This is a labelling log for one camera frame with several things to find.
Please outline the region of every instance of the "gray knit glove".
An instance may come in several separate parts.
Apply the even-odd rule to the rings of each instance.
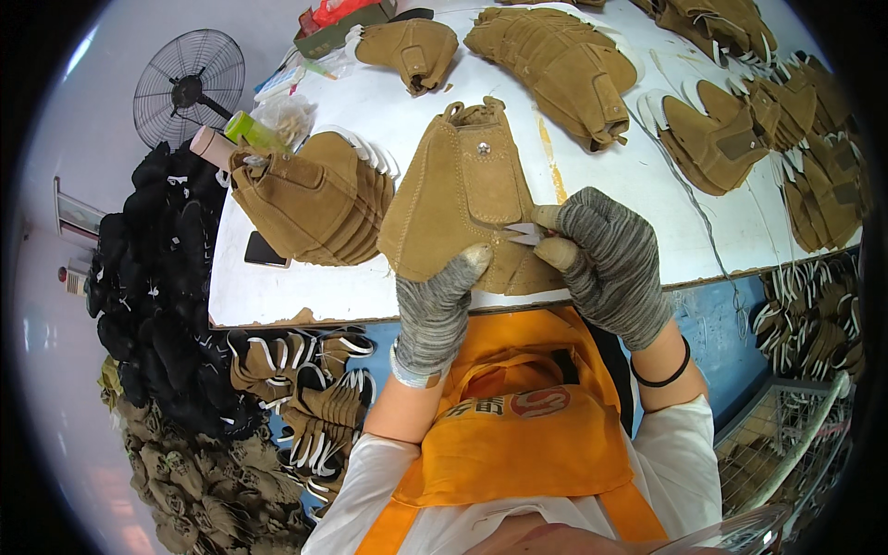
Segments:
[[[670,308],[660,284],[657,237],[647,220],[594,187],[562,206],[537,206],[533,220],[572,239],[543,239],[534,253],[564,274],[579,313],[621,337],[630,351],[653,343]]]
[[[392,373],[409,387],[434,387],[450,371],[469,325],[469,290],[490,264],[490,245],[472,245],[429,281],[395,278],[400,334],[392,345]]]

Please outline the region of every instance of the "pink cylinder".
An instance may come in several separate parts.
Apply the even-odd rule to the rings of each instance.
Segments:
[[[231,171],[228,157],[234,152],[234,143],[204,125],[191,139],[191,152],[217,168]]]

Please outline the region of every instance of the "white table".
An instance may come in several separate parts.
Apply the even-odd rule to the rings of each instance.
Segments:
[[[758,2],[763,19],[780,44],[782,57],[803,49],[824,59],[783,0]],[[453,28],[462,40],[472,28],[479,6],[493,3],[408,0],[400,3],[399,12],[415,7],[414,4],[435,9],[435,20]],[[623,95],[631,111],[636,110],[636,100],[643,92],[656,88],[680,91],[687,77],[725,85],[726,70],[682,37],[658,28],[629,0],[608,0],[602,10],[584,9],[622,31],[646,64],[644,78]],[[453,86],[446,91],[448,83]],[[363,65],[355,66],[350,75],[335,82],[309,73],[297,92],[317,105],[315,125],[337,124],[387,147],[401,174],[407,170],[425,127],[449,103],[462,101],[471,106],[481,104],[485,95],[495,96],[505,102],[505,113],[535,203],[562,202],[566,195],[595,186],[654,226],[665,286],[707,281],[722,275],[702,219],[658,146],[635,121],[624,135],[629,140],[625,147],[614,145],[596,154],[584,152],[558,125],[540,115],[530,95],[511,73],[473,55],[462,44],[441,87],[416,99],[406,92],[394,70]],[[542,139],[542,129],[550,138],[548,145]],[[563,186],[553,179],[556,168]],[[713,197],[695,189],[694,195],[710,219],[718,252],[729,273],[749,273],[826,252],[805,253],[793,239],[767,157],[756,164],[747,183],[731,193]],[[210,284],[210,318],[217,327],[292,327],[397,317],[394,273],[383,255],[350,267],[299,262],[293,262],[288,269],[250,265],[244,263],[243,255],[254,229],[238,204],[226,199]],[[849,244],[859,241],[860,231]],[[565,289],[522,297],[475,291],[472,308],[520,309],[566,299]]]

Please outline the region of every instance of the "black shoe upper pile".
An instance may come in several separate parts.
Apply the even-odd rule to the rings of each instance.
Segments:
[[[155,399],[190,432],[239,440],[255,431],[261,410],[232,388],[225,334],[209,329],[207,314],[226,191],[188,142],[148,153],[123,212],[102,219],[86,306],[133,405]]]

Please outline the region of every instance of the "black smartphone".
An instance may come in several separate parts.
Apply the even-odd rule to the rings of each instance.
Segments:
[[[279,268],[289,266],[289,259],[279,257],[258,231],[250,234],[250,240],[247,242],[247,252],[243,255],[243,261],[247,264],[276,266]]]

